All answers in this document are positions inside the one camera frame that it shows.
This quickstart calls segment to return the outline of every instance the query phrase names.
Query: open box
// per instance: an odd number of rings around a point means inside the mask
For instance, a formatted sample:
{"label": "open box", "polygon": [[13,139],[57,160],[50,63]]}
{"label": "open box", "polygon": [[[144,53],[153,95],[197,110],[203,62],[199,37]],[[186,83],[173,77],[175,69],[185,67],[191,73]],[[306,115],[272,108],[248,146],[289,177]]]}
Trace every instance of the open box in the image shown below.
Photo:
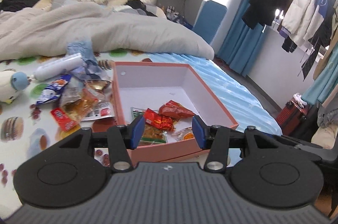
{"label": "open box", "polygon": [[[115,62],[113,97],[117,124],[130,124],[131,108],[158,110],[169,100],[198,114],[211,125],[236,129],[238,124],[222,102],[188,64]],[[189,118],[175,125],[176,130],[191,127]],[[181,161],[205,153],[195,139],[167,144],[139,146],[128,151],[137,162]]]}

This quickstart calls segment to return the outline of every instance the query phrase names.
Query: white tube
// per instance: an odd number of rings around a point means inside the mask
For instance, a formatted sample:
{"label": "white tube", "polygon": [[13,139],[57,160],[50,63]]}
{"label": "white tube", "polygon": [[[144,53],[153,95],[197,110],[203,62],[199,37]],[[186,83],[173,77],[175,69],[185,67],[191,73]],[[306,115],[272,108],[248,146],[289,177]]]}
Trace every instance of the white tube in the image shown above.
{"label": "white tube", "polygon": [[45,81],[59,74],[71,71],[84,64],[80,53],[67,55],[61,59],[47,62],[37,68],[31,76],[31,79]]}

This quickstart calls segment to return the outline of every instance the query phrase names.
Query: red suitcase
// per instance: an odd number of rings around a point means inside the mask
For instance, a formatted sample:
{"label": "red suitcase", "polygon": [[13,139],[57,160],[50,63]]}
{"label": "red suitcase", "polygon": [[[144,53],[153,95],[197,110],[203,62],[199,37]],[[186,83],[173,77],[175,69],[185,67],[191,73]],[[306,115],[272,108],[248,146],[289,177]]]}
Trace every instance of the red suitcase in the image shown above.
{"label": "red suitcase", "polygon": [[278,125],[282,129],[283,135],[288,136],[301,122],[304,122],[308,110],[308,105],[300,105],[294,98],[286,103],[285,107],[276,118]]}

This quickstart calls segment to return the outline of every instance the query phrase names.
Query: white puffer jacket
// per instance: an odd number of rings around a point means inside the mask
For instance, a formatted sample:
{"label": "white puffer jacket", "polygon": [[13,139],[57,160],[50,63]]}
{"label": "white puffer jacket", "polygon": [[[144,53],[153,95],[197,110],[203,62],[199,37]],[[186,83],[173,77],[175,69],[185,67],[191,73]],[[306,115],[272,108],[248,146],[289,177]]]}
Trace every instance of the white puffer jacket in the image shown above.
{"label": "white puffer jacket", "polygon": [[291,6],[284,16],[282,26],[285,31],[298,46],[305,42],[304,36],[309,29],[313,14],[315,13],[316,0],[293,0]]}

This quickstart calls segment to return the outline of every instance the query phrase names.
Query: plush toy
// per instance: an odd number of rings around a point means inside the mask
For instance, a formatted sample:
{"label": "plush toy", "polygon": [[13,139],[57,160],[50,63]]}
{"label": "plush toy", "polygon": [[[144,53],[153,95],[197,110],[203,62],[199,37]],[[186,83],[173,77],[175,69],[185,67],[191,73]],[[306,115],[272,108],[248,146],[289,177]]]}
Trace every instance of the plush toy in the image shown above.
{"label": "plush toy", "polygon": [[0,101],[7,104],[12,103],[29,83],[30,80],[23,72],[17,72],[14,69],[0,72]]}

